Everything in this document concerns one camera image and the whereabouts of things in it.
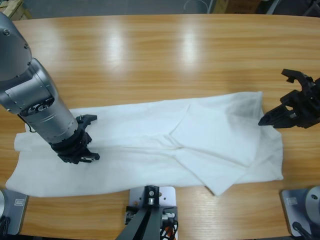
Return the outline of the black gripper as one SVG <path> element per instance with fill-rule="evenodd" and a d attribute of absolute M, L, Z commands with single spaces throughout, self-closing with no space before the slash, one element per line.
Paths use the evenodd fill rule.
<path fill-rule="evenodd" d="M 63 162 L 72 164 L 91 163 L 100 159 L 98 153 L 92 153 L 88 149 L 88 144 L 92 141 L 92 138 L 86 132 L 86 128 L 90 124 L 90 122 L 80 122 L 78 129 L 71 137 L 59 143 L 49 143 Z"/>
<path fill-rule="evenodd" d="M 281 104 L 268 111 L 259 120 L 259 126 L 275 129 L 310 128 L 320 122 L 320 79 L 299 77 L 301 91 L 293 90 L 280 98 Z"/>

